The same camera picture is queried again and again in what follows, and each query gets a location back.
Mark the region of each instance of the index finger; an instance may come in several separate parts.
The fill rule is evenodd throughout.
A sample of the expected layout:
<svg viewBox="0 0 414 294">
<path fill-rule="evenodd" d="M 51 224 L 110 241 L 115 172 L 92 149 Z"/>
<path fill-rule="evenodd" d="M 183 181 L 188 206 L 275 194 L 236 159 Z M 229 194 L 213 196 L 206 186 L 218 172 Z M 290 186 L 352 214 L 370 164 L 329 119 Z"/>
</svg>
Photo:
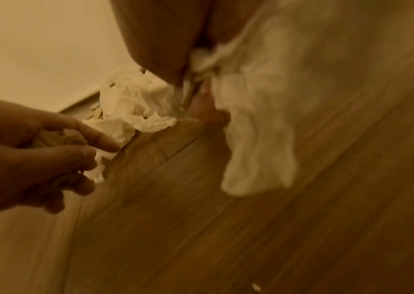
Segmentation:
<svg viewBox="0 0 414 294">
<path fill-rule="evenodd" d="M 42 111 L 41 122 L 42 127 L 47 130 L 76 130 L 83 135 L 88 145 L 103 151 L 114 153 L 120 150 L 120 145 L 115 140 L 73 117 L 61 113 Z"/>
</svg>

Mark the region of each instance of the hardwood floor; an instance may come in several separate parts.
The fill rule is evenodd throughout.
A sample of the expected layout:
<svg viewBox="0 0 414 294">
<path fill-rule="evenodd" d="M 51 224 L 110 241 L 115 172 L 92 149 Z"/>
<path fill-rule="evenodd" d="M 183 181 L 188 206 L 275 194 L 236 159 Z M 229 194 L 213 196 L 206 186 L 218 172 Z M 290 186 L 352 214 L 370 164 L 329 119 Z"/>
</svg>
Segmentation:
<svg viewBox="0 0 414 294">
<path fill-rule="evenodd" d="M 224 195 L 220 129 L 140 134 L 62 215 L 0 215 L 0 293 L 414 293 L 414 4 L 387 26 L 297 127 L 292 189 Z"/>
</svg>

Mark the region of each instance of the white wall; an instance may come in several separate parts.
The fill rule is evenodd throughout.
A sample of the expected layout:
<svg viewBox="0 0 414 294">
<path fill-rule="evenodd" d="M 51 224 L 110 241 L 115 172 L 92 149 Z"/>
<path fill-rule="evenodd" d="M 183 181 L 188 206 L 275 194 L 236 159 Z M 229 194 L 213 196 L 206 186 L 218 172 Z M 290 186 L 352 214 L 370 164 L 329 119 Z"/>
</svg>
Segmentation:
<svg viewBox="0 0 414 294">
<path fill-rule="evenodd" d="M 0 99 L 62 110 L 132 63 L 107 0 L 0 0 Z"/>
</svg>

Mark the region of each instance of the person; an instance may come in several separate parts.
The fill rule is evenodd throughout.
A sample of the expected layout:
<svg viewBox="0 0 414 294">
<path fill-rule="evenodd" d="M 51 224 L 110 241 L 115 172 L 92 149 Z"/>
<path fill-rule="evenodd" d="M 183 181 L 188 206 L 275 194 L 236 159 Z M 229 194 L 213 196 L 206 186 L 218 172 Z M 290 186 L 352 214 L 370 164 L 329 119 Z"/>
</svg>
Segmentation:
<svg viewBox="0 0 414 294">
<path fill-rule="evenodd" d="M 111 0 L 133 59 L 168 83 L 180 86 L 189 52 L 234 38 L 264 0 Z M 216 111 L 208 81 L 191 103 L 191 116 L 204 122 L 223 119 Z M 74 129 L 89 146 L 21 148 L 42 129 Z M 0 211 L 25 205 L 50 213 L 64 209 L 62 192 L 35 193 L 34 187 L 59 175 L 96 166 L 96 151 L 117 152 L 106 135 L 59 113 L 0 101 Z M 94 183 L 82 176 L 72 188 L 88 195 Z"/>
</svg>

